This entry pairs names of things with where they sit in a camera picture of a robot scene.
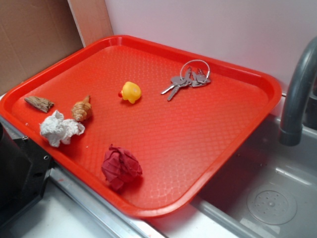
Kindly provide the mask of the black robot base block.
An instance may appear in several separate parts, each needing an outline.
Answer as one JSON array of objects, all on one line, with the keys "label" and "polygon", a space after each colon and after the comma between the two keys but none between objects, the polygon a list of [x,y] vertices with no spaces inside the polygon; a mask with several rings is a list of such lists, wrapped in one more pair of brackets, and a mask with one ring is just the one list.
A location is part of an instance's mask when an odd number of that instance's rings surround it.
[{"label": "black robot base block", "polygon": [[0,126],[1,227],[43,198],[52,164],[51,155],[32,139],[12,139]]}]

